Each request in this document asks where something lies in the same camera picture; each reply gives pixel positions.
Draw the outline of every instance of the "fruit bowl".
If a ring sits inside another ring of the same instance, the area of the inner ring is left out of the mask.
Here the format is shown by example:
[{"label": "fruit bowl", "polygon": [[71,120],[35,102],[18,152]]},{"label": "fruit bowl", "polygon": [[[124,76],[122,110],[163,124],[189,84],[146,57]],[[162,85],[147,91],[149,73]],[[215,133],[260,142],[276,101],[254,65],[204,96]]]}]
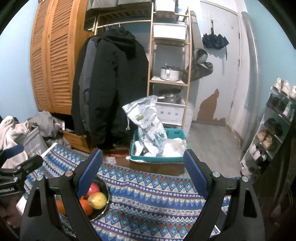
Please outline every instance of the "fruit bowl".
[{"label": "fruit bowl", "polygon": [[[88,215],[88,218],[89,218],[90,221],[93,221],[94,219],[97,219],[98,217],[100,217],[106,211],[108,203],[109,203],[109,198],[110,198],[107,184],[101,178],[99,178],[98,176],[95,176],[95,179],[94,179],[93,182],[96,183],[99,186],[100,191],[106,196],[107,203],[101,209],[93,209],[93,212],[90,215]],[[55,195],[55,196],[56,196],[56,201],[61,199],[60,195]]]}]

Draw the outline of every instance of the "black coat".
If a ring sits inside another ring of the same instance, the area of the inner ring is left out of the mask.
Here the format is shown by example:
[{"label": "black coat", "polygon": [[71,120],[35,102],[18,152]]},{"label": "black coat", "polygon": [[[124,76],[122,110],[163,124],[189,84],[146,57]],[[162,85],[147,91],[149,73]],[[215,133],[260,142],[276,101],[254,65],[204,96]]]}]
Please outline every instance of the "black coat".
[{"label": "black coat", "polygon": [[128,134],[122,106],[145,97],[147,82],[148,60],[135,37],[123,27],[102,32],[89,91],[89,127],[94,144],[104,143],[108,134],[118,138]]},{"label": "black coat", "polygon": [[71,108],[71,115],[74,122],[74,132],[78,136],[82,136],[86,133],[81,115],[80,115],[80,107],[79,107],[79,78],[82,71],[82,66],[84,63],[84,58],[86,54],[87,44],[89,40],[92,38],[88,38],[84,45],[82,46],[75,68],[75,75],[73,80],[73,87],[72,87],[72,108]]}]

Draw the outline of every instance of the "stainless steel pot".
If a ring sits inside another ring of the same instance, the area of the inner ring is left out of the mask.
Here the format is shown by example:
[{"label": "stainless steel pot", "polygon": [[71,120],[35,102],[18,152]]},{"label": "stainless steel pot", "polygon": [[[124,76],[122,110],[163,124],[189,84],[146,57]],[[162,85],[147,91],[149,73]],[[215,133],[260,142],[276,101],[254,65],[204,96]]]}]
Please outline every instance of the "stainless steel pot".
[{"label": "stainless steel pot", "polygon": [[180,69],[177,67],[162,67],[160,78],[167,81],[178,81],[180,77]]},{"label": "stainless steel pot", "polygon": [[158,101],[171,104],[179,104],[181,100],[180,89],[164,89],[158,92]]}]

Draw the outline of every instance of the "pot lid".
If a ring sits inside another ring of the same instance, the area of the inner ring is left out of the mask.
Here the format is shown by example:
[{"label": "pot lid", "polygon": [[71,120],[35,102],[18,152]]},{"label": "pot lid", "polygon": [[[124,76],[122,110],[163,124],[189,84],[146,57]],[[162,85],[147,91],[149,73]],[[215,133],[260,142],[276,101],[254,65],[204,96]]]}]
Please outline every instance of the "pot lid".
[{"label": "pot lid", "polygon": [[180,71],[179,67],[171,67],[171,66],[167,66],[167,67],[162,67],[162,69],[170,69],[170,70],[176,70],[176,71]]},{"label": "pot lid", "polygon": [[171,94],[177,95],[180,93],[181,93],[181,90],[177,88],[163,89],[158,92],[159,95],[171,95]]}]

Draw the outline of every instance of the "cardboard box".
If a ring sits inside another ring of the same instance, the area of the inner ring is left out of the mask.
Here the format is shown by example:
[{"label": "cardboard box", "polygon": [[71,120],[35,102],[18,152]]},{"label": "cardboard box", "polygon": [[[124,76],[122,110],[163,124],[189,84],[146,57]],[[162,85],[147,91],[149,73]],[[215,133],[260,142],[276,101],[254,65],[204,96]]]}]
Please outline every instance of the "cardboard box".
[{"label": "cardboard box", "polygon": [[137,171],[150,172],[169,176],[179,176],[185,171],[183,163],[139,163],[134,161],[129,161],[126,156],[122,157],[109,157],[105,156],[105,161],[112,165],[118,165],[122,167],[127,167]]}]

